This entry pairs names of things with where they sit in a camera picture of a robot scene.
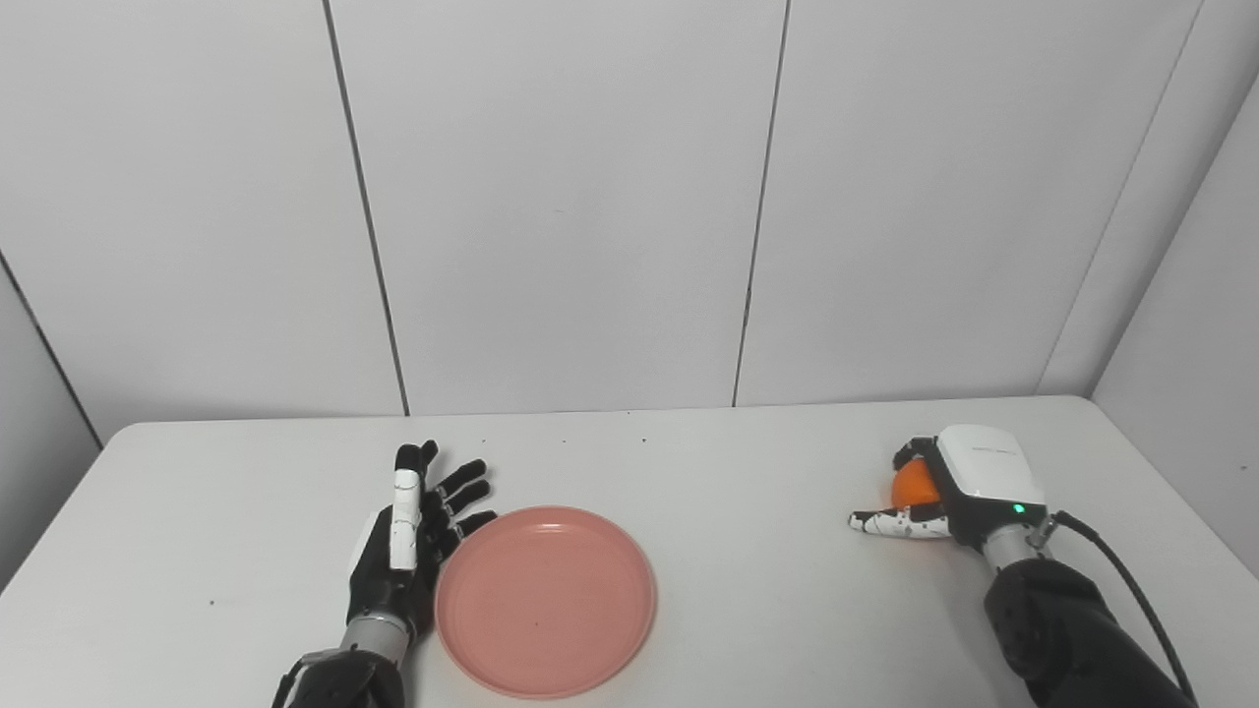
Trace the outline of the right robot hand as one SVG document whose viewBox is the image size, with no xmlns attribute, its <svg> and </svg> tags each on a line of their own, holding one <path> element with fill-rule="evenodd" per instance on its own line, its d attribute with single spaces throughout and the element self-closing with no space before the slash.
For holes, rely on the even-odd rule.
<svg viewBox="0 0 1259 708">
<path fill-rule="evenodd" d="M 1017 561 L 1051 559 L 1040 537 L 1049 520 L 1042 484 L 1016 436 L 957 423 L 909 438 L 893 456 L 889 506 L 850 511 L 847 524 L 867 535 L 951 539 L 998 572 Z"/>
</svg>

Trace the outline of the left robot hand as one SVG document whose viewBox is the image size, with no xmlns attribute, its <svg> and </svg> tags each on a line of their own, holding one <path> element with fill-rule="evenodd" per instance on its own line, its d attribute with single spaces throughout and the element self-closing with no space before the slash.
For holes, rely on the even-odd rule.
<svg viewBox="0 0 1259 708">
<path fill-rule="evenodd" d="M 402 443 L 392 467 L 392 501 L 370 520 L 349 577 L 342 649 L 400 664 L 433 624 L 436 586 L 446 561 L 495 520 L 476 503 L 492 493 L 483 460 L 429 480 L 436 441 Z"/>
</svg>

